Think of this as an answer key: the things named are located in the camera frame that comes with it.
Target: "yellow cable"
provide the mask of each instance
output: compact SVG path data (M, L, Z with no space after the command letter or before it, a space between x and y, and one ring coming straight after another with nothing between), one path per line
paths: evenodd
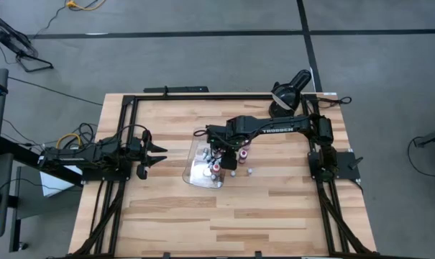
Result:
M83 11L93 11L96 10L97 8L101 7L101 5L105 2L105 0L102 0L98 5L96 5L95 7L91 7L91 8L84 8L82 6L77 5L77 3L75 3L74 0L70 0L69 2L67 2L67 4L65 4L67 7L75 7L78 8L80 10Z
M78 134L76 134L76 133L68 133L68 134L63 135L63 136L58 140L58 142L56 143L56 148L59 148L59 145L60 145L60 142L61 142L61 141L63 141L66 137L70 137L70 136L74 136L74 137L76 137L76 138L78 139L78 146L81 147L81 138L80 138L80 136L78 136Z

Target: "clear plastic tray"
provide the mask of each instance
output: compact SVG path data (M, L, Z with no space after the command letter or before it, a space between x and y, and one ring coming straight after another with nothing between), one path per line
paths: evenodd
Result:
M205 128L197 128L193 132L204 129ZM219 173L212 172L209 163L218 160L219 154L211 150L209 144L206 143L206 138L206 135L200 137L193 136L187 166L183 171L182 179L186 183L193 184L194 186L221 188L224 185L226 170L221 169ZM211 156L210 161L203 155L204 150L208 150L207 153Z

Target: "wooden tabletop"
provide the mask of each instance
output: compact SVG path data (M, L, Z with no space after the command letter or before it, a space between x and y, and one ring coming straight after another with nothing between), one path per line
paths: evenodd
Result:
M336 99L335 95L319 95ZM122 97L106 95L98 139L116 132ZM153 166L147 180L141 181L133 171L127 182L116 256L161 256L164 252L172 256L254 256L256 250L264 256L327 255L316 184L306 158L308 141L302 134L257 137L247 162L238 167L235 178L227 176L220 189L199 188L182 179L195 128L225 125L238 115L266 118L269 104L268 100L141 101L136 123L152 132L156 145L168 149L168 159ZM332 120L333 146L337 151L348 150L340 107L322 109L321 114ZM134 131L136 136L141 133L140 128ZM253 168L251 176L248 168ZM345 222L374 250L361 191L348 180L338 180L336 185ZM91 182L83 189L69 253L89 235L98 187L99 182ZM340 250L336 225L331 222L336 250ZM110 224L106 230L102 251L108 249Z

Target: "wooden table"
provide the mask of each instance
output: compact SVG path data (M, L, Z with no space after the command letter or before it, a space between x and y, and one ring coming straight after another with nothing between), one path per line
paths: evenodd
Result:
M122 97L106 95L98 139L116 132ZM335 95L324 97L336 99ZM152 132L156 145L169 150L168 159L153 166L146 181L133 171L127 182L116 256L161 256L164 252L172 256L254 256L256 250L264 256L327 255L316 184L306 158L308 141L302 134L257 137L247 162L238 167L235 178L225 178L221 189L195 187L182 179L193 129L224 125L238 115L266 118L269 104L268 100L141 101L136 123ZM337 151L348 150L340 107L322 109L321 114L332 120L333 146ZM140 128L134 131L136 136L141 133ZM253 168L251 176L246 173L248 167ZM345 222L374 250L361 191L348 180L336 181L336 185ZM98 182L84 187L69 253L88 237L98 187ZM336 225L331 222L336 250L340 250ZM107 226L102 251L108 249L110 229Z

